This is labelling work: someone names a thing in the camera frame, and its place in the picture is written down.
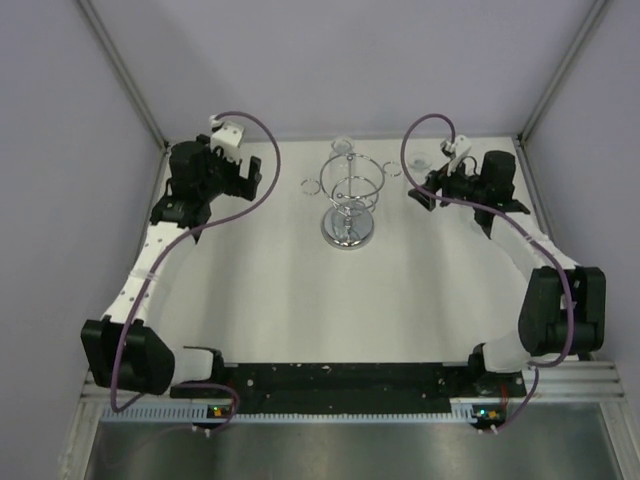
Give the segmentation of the clear ribbed wine glass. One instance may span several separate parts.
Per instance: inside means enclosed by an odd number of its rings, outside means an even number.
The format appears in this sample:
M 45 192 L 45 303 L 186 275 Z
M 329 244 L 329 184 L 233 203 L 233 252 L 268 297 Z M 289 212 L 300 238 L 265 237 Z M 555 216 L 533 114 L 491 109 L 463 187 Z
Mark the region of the clear ribbed wine glass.
M 407 157 L 409 169 L 416 174 L 428 174 L 433 167 L 433 157 L 424 151 L 412 151 Z

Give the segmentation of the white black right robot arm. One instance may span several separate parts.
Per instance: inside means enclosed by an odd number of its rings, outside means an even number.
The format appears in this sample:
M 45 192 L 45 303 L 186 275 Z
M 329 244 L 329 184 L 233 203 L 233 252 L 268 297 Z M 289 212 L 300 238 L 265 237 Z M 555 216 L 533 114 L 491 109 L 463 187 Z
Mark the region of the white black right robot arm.
M 490 150 L 474 171 L 445 164 L 409 190 L 429 211 L 469 206 L 480 232 L 498 245 L 527 282 L 514 329 L 478 344 L 469 356 L 466 380 L 476 394 L 498 389 L 503 374 L 532 363 L 547 368 L 571 355 L 587 355 L 604 344 L 606 276 L 563 254 L 515 197 L 516 159 Z

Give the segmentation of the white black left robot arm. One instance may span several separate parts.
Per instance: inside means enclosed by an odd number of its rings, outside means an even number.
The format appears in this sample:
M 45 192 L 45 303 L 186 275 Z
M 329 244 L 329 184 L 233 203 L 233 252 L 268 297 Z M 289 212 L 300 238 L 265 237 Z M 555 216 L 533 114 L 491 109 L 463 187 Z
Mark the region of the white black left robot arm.
M 227 122 L 169 150 L 170 175 L 154 205 L 143 248 L 120 293 L 99 320 L 88 320 L 81 342 L 94 381 L 108 388 L 160 395 L 191 382 L 205 396 L 226 387 L 220 357 L 207 347 L 180 347 L 159 335 L 159 322 L 178 271 L 197 245 L 199 226 L 221 195 L 255 199 L 261 161 L 249 160 L 241 174 L 242 127 Z

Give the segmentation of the chrome wine glass rack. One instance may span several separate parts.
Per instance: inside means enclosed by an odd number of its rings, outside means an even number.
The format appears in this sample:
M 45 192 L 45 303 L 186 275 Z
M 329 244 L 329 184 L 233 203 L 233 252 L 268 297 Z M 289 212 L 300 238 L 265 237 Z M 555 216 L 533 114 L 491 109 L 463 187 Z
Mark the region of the chrome wine glass rack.
M 334 153 L 313 178 L 300 182 L 307 196 L 329 202 L 320 230 L 325 241 L 341 250 L 362 248 L 373 238 L 374 212 L 388 180 L 402 173 L 395 161 L 379 162 L 356 152 Z

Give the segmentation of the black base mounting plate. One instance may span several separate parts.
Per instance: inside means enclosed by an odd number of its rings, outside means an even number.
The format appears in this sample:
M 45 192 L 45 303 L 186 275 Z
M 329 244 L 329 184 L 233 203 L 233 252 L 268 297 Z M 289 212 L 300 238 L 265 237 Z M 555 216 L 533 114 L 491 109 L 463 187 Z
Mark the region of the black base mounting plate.
M 448 413 L 452 398 L 520 399 L 520 373 L 495 374 L 442 363 L 238 363 L 213 381 L 257 414 Z

